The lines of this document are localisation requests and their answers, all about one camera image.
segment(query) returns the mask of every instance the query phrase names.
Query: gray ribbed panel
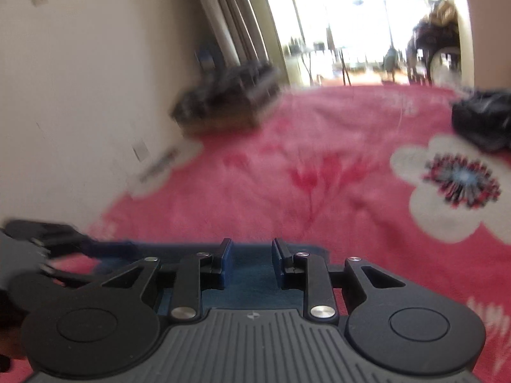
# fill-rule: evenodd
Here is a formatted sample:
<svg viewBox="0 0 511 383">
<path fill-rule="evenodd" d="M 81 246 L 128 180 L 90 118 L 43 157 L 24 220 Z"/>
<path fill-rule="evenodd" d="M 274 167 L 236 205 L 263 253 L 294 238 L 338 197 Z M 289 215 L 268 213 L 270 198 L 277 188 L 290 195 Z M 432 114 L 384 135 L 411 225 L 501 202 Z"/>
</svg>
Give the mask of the gray ribbed panel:
<svg viewBox="0 0 511 383">
<path fill-rule="evenodd" d="M 355 353 L 330 325 L 295 309 L 211 310 L 194 325 L 172 328 L 153 356 L 94 383 L 478 383 L 468 372 L 445 379 L 397 376 Z M 78 383 L 42 373 L 30 383 Z"/>
</svg>

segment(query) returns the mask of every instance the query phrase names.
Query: pink blanket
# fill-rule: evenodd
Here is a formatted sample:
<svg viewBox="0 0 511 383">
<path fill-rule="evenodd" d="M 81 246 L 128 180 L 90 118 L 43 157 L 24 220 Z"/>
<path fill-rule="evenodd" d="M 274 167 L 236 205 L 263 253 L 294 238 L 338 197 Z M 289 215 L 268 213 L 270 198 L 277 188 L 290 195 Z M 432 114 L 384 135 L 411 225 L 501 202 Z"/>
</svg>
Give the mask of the pink blanket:
<svg viewBox="0 0 511 383">
<path fill-rule="evenodd" d="M 283 237 L 321 245 L 334 262 L 361 256 L 476 311 L 487 341 L 475 373 L 509 383 L 511 172 L 506 156 L 453 135 L 453 98 L 422 86 L 285 94 L 261 130 L 204 137 L 164 187 L 122 197 L 93 230 L 165 242 Z"/>
</svg>

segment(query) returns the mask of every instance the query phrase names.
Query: black plastic bag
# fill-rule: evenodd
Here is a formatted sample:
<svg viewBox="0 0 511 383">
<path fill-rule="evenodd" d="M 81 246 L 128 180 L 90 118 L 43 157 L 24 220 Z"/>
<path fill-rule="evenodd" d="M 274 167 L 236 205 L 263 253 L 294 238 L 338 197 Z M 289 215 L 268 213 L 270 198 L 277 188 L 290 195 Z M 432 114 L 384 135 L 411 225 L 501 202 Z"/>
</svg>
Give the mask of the black plastic bag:
<svg viewBox="0 0 511 383">
<path fill-rule="evenodd" d="M 511 91 L 476 92 L 453 103 L 452 126 L 483 151 L 511 147 Z"/>
</svg>

